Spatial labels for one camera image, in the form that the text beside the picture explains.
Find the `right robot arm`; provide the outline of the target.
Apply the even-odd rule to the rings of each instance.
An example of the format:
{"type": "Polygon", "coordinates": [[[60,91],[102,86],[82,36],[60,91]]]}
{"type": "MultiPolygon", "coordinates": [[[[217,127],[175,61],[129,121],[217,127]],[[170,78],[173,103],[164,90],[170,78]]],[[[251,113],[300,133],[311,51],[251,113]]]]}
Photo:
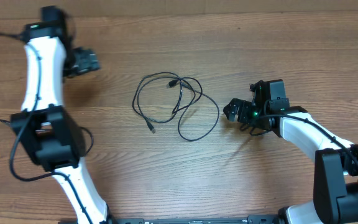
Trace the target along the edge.
{"type": "Polygon", "coordinates": [[[247,223],[358,222],[358,144],[317,123],[300,106],[290,106],[283,80],[250,85],[250,101],[233,98],[223,109],[252,136],[270,132],[294,144],[314,162],[313,199],[281,208],[276,215],[250,215],[247,223]]]}

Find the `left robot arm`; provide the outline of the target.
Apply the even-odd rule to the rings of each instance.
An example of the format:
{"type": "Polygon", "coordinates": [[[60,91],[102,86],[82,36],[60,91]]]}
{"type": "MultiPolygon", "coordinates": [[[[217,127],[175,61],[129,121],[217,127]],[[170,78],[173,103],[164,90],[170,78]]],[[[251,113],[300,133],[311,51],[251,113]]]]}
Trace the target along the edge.
{"type": "Polygon", "coordinates": [[[14,170],[14,156],[22,145],[31,161],[61,186],[75,213],[77,223],[115,223],[107,203],[101,198],[85,156],[88,152],[83,128],[64,108],[63,81],[100,68],[91,49],[72,46],[67,14],[56,6],[42,7],[39,22],[27,24],[19,40],[27,56],[27,88],[20,113],[11,115],[16,140],[11,150],[11,174],[24,182],[14,170]]]}

